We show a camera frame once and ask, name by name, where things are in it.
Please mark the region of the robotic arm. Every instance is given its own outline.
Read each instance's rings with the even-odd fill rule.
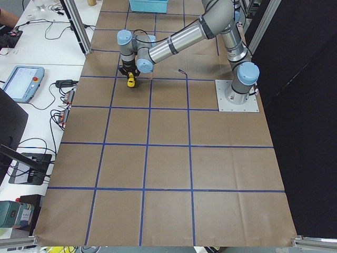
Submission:
[[[259,69],[250,62],[247,48],[236,27],[240,19],[239,12],[234,12],[237,0],[202,0],[202,4],[204,14],[157,45],[152,35],[134,35],[128,30],[118,32],[117,42],[123,63],[119,71],[128,77],[129,87],[134,87],[135,78],[140,73],[152,72],[154,64],[203,39],[209,40],[221,34],[234,73],[231,91],[235,94],[229,92],[229,101],[236,104],[245,102],[249,90],[259,77]]]

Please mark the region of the black monitor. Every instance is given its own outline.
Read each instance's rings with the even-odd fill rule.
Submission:
[[[24,156],[15,151],[26,128],[27,120],[28,114],[0,89],[0,184],[13,160],[30,167],[31,174],[28,184],[42,184],[44,181],[41,173],[46,173],[52,156],[50,154],[25,154]],[[34,172],[38,172],[40,176],[34,177]]]

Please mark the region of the blue plastic bin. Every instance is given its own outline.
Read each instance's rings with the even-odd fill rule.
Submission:
[[[169,0],[130,0],[133,12],[166,13]]]

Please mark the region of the light blue cap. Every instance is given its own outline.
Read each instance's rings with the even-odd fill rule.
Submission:
[[[153,63],[147,59],[138,59],[137,67],[141,73],[150,73],[153,71]]]
[[[120,30],[117,33],[117,42],[119,46],[126,45],[132,39],[132,33],[128,30]]]
[[[260,75],[260,70],[252,62],[244,62],[239,66],[237,76],[241,83],[250,86],[256,83]]]
[[[238,11],[235,11],[235,22],[237,23],[237,22],[239,22],[239,20],[240,20],[240,17],[241,17],[241,14],[240,14],[240,12],[238,12]]]
[[[156,36],[154,36],[154,35],[148,35],[148,37],[150,38],[150,41],[153,42],[153,43],[152,43],[152,46],[155,46],[155,45],[156,45],[156,43],[155,43],[155,41],[156,41]]]

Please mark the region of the white desk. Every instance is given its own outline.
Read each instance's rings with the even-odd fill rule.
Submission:
[[[40,11],[30,2],[26,7],[23,15],[18,21],[18,25],[28,21],[29,14],[34,15],[34,19],[44,18],[49,21],[68,22],[66,15],[58,15],[48,10],[48,6],[55,4],[53,0],[45,0],[46,8]],[[102,7],[102,1],[97,1],[95,6],[89,6],[85,0],[75,0],[78,12],[84,24],[96,25],[98,15]],[[0,56],[0,64],[55,64],[55,65],[83,65],[85,56],[82,53],[77,42],[76,36],[69,28],[57,40],[47,40],[45,30],[50,23],[29,24],[21,26],[23,34],[15,48],[11,49],[7,55]],[[47,37],[58,37],[61,31],[69,24],[53,24]],[[93,31],[88,27],[87,35],[91,40]],[[6,48],[2,49],[2,54],[7,52]]]
[[[0,65],[0,80],[6,81],[15,64],[6,64]],[[32,104],[37,106],[38,108],[45,108],[47,105],[51,103],[53,97],[48,91],[49,85],[54,83],[56,80],[65,80],[72,79],[78,80],[81,75],[82,66],[60,66],[60,65],[39,65],[45,69],[45,76],[41,81],[41,86],[35,93],[35,96],[30,101]],[[33,108],[30,104],[19,104],[28,114],[28,122],[25,129],[25,132],[22,136],[21,140],[26,140],[29,138],[41,138],[47,142],[48,148],[54,150],[53,139],[51,136],[49,119],[49,112],[52,109],[61,110],[61,108],[57,107],[58,105],[62,105],[59,97],[60,94],[58,92],[58,88],[54,85],[51,88],[52,93],[56,96],[55,102],[46,110],[40,111],[38,109]],[[63,131],[59,129],[59,127],[52,122],[53,133],[55,137],[56,146],[60,144],[61,137]],[[39,140],[32,140],[22,143],[23,147],[45,147],[44,143]],[[26,152],[26,153],[43,153],[43,149],[17,149],[18,152]],[[49,166],[49,170],[47,174],[52,172],[53,165]],[[20,185],[20,184],[10,184],[8,183],[9,176],[3,180],[3,183],[0,186],[0,200],[12,200],[15,201],[16,198],[22,195],[29,194],[45,194],[47,190],[47,184],[43,184],[41,186],[30,186],[30,185]]]

